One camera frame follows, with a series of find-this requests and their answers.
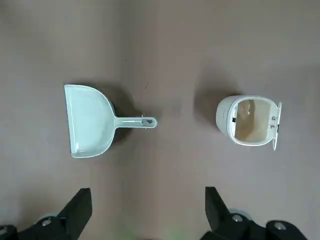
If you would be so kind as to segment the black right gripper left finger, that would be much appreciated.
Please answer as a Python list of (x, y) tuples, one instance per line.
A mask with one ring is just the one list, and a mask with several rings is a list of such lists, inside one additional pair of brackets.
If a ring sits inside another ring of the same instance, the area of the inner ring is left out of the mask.
[(90, 188), (81, 188), (55, 216), (46, 216), (18, 231), (14, 225), (1, 225), (2, 240), (77, 240), (92, 216)]

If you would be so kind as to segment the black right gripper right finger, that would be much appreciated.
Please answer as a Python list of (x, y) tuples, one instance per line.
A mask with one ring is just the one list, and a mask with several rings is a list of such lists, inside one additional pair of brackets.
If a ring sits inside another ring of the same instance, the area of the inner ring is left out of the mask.
[(213, 186), (205, 188), (205, 214), (211, 230), (206, 240), (305, 240), (306, 236), (284, 220), (260, 226), (241, 213), (231, 213)]

